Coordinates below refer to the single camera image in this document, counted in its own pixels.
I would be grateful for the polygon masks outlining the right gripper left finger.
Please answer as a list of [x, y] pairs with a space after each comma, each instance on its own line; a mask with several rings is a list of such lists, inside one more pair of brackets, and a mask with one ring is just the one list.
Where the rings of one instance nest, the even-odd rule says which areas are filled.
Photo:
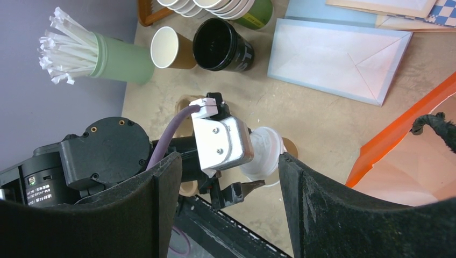
[[1, 257], [166, 257], [181, 175], [175, 152], [74, 205], [1, 201]]

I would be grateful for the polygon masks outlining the orange paper bag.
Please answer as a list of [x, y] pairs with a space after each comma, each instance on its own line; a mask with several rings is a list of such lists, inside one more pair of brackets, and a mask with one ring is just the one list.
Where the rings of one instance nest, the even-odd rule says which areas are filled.
[[346, 186], [408, 206], [455, 197], [455, 153], [429, 126], [410, 132], [416, 118], [439, 112], [455, 122], [454, 74], [361, 147]]

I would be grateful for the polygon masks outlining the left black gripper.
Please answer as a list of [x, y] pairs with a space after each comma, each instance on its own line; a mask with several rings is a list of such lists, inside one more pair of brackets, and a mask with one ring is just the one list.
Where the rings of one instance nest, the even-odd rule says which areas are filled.
[[182, 158], [182, 179], [179, 194], [185, 197], [208, 194], [210, 195], [211, 206], [215, 210], [242, 203], [253, 190], [266, 184], [264, 180], [236, 182], [222, 190], [219, 184], [220, 172], [217, 172], [213, 177], [208, 177], [201, 171], [193, 122], [190, 116], [177, 128], [165, 154], [168, 155], [172, 152], [178, 152]]

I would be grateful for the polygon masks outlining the white cup lid picked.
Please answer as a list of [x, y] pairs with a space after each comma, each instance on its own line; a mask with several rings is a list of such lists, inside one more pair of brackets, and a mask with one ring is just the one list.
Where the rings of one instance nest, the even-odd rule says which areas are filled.
[[254, 158], [239, 168], [251, 181], [266, 180], [278, 169], [279, 156], [287, 150], [283, 138], [276, 130], [265, 126], [254, 129], [250, 138]]

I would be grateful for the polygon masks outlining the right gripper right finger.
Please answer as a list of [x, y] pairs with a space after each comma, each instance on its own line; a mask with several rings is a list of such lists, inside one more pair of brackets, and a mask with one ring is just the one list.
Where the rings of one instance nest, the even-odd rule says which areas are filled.
[[406, 206], [279, 156], [294, 257], [455, 257], [455, 198]]

